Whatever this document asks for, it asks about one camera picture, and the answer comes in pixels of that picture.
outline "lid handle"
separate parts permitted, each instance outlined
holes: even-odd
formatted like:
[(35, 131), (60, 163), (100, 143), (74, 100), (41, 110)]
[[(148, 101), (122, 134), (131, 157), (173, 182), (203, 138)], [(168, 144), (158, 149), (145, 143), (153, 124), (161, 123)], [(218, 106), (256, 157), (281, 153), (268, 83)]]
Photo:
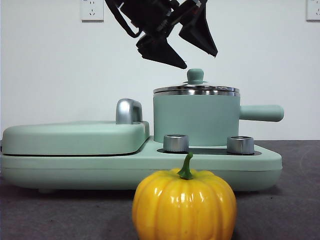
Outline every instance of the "lid handle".
[(141, 103), (130, 99), (122, 98), (116, 104), (115, 124), (134, 124), (142, 122)]
[(204, 71), (201, 68), (191, 68), (186, 73), (188, 84), (197, 85), (204, 83)]

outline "white wall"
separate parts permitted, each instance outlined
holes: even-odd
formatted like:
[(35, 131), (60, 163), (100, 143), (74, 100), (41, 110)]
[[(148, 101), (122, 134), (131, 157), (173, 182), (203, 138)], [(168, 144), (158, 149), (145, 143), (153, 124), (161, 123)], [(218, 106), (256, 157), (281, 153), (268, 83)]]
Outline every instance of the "white wall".
[[(79, 0), (1, 1), (1, 133), (10, 126), (114, 120), (120, 98), (142, 104), (153, 124), (153, 89), (180, 84), (187, 70), (141, 58), (105, 8), (82, 23)], [(257, 140), (320, 139), (320, 22), (305, 0), (209, 0), (216, 58), (178, 37), (171, 46), (212, 85), (240, 89), (243, 105), (279, 104), (281, 122), (240, 121)]]

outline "lid knob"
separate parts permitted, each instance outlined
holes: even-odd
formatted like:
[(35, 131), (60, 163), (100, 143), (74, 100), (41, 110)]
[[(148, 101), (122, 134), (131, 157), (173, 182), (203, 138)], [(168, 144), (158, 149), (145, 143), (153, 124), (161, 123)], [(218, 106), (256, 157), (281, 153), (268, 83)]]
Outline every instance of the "lid knob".
[(191, 68), (186, 73), (188, 84), (197, 85), (204, 83), (204, 71), (201, 68)]

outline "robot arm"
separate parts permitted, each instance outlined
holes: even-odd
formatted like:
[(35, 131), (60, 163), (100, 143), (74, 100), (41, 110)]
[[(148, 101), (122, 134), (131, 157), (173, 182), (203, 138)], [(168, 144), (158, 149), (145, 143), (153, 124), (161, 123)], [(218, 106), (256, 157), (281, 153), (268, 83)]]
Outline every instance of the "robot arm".
[[(179, 36), (212, 56), (218, 50), (206, 20), (207, 0), (105, 0), (115, 19), (133, 38), (145, 33), (136, 46), (144, 59), (186, 69), (185, 61), (168, 44), (167, 37), (177, 23)], [(139, 30), (134, 33), (122, 17), (125, 14)]]

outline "silver knob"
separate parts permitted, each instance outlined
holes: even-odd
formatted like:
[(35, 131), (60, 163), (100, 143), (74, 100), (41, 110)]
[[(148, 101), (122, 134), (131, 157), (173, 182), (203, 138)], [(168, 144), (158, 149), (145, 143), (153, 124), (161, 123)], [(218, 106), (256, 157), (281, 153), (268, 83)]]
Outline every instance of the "silver knob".
[(226, 141), (226, 151), (232, 154), (254, 154), (255, 141), (249, 136), (229, 136)]
[(189, 138), (187, 135), (168, 134), (163, 138), (163, 149), (168, 152), (188, 152)]

